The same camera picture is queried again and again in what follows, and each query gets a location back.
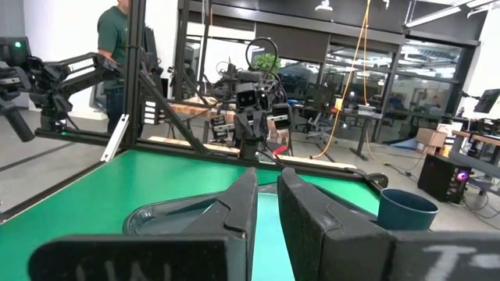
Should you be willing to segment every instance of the computer tower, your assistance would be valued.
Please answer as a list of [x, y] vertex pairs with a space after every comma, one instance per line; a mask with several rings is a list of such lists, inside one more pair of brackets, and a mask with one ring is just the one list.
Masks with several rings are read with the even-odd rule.
[[418, 187], [441, 202], [459, 204], [471, 168], [440, 155], [427, 155]]

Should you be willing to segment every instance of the jeans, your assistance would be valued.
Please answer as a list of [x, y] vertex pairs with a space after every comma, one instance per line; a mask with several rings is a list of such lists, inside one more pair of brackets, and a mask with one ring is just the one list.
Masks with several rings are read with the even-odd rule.
[[[108, 116], [108, 133], [113, 133], [120, 121], [120, 117], [124, 112], [123, 108], [123, 96], [124, 96], [124, 88], [119, 87], [115, 89], [105, 89], [106, 95], [106, 114]], [[139, 124], [137, 125], [137, 137], [141, 137], [142, 134], [142, 118], [141, 113], [139, 113]]]

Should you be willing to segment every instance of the gray floor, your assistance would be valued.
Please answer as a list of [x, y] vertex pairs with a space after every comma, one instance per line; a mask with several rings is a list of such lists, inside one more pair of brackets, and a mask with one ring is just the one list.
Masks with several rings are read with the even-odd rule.
[[[33, 129], [39, 124], [39, 114], [36, 112], [22, 112], [30, 127]], [[86, 119], [75, 119], [77, 124], [83, 130], [94, 130], [98, 132], [105, 131], [106, 121], [93, 121]], [[202, 135], [202, 119], [195, 119], [191, 122], [193, 133], [197, 137]], [[150, 136], [166, 137], [168, 127], [146, 126], [143, 137]], [[29, 143], [21, 143], [13, 133], [4, 117], [0, 116], [0, 169], [4, 165], [19, 161], [20, 159], [30, 157], [57, 148], [66, 144], [63, 141], [48, 140], [36, 138]], [[182, 139], [182, 136], [176, 132], [176, 136]], [[306, 140], [303, 133], [294, 133], [292, 136], [295, 156], [309, 157], [317, 155], [320, 149], [316, 146], [324, 147], [324, 144], [318, 140]], [[418, 178], [422, 169], [423, 159], [421, 155], [414, 151], [404, 151], [379, 144], [371, 144], [370, 149], [378, 159], [373, 160], [365, 145], [363, 153], [370, 158], [365, 162], [349, 151], [357, 145], [353, 140], [338, 140], [338, 144], [332, 144], [327, 154], [336, 162], [343, 162], [356, 165], [367, 173], [385, 173], [389, 177], [389, 186], [402, 190], [411, 191], [415, 194], [424, 196], [436, 203], [440, 212], [432, 225], [432, 230], [456, 230], [456, 231], [491, 231], [495, 230], [493, 226], [481, 222], [472, 212], [467, 211], [463, 206], [442, 204], [435, 201], [431, 196], [418, 189], [416, 183], [406, 176], [400, 175], [397, 171], [385, 166], [382, 162], [389, 162], [402, 168], [412, 168], [417, 162], [412, 173]], [[3, 204], [0, 205], [0, 212], [19, 204], [21, 201], [34, 196], [40, 191], [64, 180], [68, 176], [85, 169], [91, 164], [96, 163], [104, 148], [86, 144], [74, 144], [68, 148], [58, 150], [33, 161], [26, 162], [14, 168], [0, 172], [0, 199]], [[329, 161], [326, 155], [319, 159]], [[470, 188], [466, 194], [466, 200], [472, 208], [478, 208], [484, 205], [485, 196], [479, 196], [477, 190]], [[491, 216], [496, 213], [495, 209], [500, 209], [500, 197], [489, 194], [489, 205], [482, 209], [480, 213], [484, 216]], [[486, 219], [490, 224], [500, 227], [500, 216], [493, 219]]]

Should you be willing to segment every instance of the ceiling light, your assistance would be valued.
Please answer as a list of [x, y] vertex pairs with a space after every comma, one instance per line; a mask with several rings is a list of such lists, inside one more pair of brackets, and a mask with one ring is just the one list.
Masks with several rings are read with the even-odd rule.
[[437, 19], [440, 19], [440, 18], [443, 18], [446, 16], [450, 16], [450, 15], [452, 15], [454, 13], [458, 13], [460, 11], [461, 11], [461, 9], [459, 7], [447, 8], [447, 9], [441, 10], [439, 12], [432, 13], [429, 16], [424, 16], [424, 17], [421, 17], [419, 19], [412, 20], [411, 22], [405, 24], [405, 27], [416, 27], [416, 26], [419, 26], [420, 24], [428, 23], [428, 22], [433, 21], [433, 20], [437, 20]]
[[495, 2], [496, 0], [474, 0], [472, 2], [467, 3], [467, 7], [469, 8], [476, 8], [481, 5], [485, 5], [491, 2]]
[[334, 8], [332, 8], [330, 6], [330, 0], [323, 0], [321, 2], [321, 4], [319, 4], [317, 7], [316, 7], [316, 11], [318, 10], [327, 10], [327, 11], [330, 11], [330, 12], [333, 12], [334, 11]]

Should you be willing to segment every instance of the green table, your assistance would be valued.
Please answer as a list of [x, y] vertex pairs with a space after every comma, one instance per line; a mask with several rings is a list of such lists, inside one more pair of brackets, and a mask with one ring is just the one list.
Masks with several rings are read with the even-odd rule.
[[[29, 280], [27, 261], [44, 242], [70, 234], [121, 233], [124, 219], [134, 209], [225, 190], [245, 169], [128, 151], [0, 225], [0, 280]], [[276, 171], [259, 169], [259, 184], [276, 182], [278, 175]], [[377, 213], [378, 197], [363, 183], [301, 177]], [[258, 204], [253, 280], [293, 280], [277, 197], [260, 194]]]

